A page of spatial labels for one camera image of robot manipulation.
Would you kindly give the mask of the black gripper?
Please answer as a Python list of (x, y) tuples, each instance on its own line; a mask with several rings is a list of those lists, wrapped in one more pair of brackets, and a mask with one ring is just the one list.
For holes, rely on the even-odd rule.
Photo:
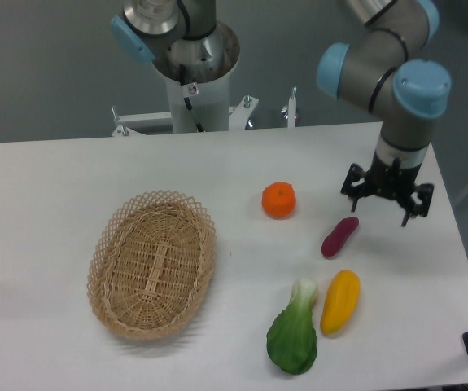
[(435, 186), (432, 183), (415, 185), (420, 168), (421, 163), (405, 168), (399, 158), (386, 163), (375, 152), (367, 172), (356, 163), (350, 165), (340, 192), (352, 202), (352, 213), (358, 201), (369, 196), (400, 202), (405, 211), (401, 226), (406, 227), (411, 218), (426, 217), (431, 207)]

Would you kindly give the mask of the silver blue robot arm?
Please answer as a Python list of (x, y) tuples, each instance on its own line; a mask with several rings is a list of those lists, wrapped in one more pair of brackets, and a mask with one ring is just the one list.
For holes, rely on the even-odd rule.
[[(352, 165), (341, 192), (395, 201), (405, 218), (425, 217), (434, 187), (416, 178), (444, 114), (451, 77), (416, 53), (434, 36), (439, 13), (431, 1), (351, 1), (368, 29), (357, 46), (331, 45), (316, 71), (318, 87), (382, 122), (371, 166)], [(136, 62), (165, 80), (177, 133), (243, 130), (256, 100), (228, 104), (229, 78), (240, 55), (233, 30), (217, 19), (213, 1), (126, 1), (110, 23)]]

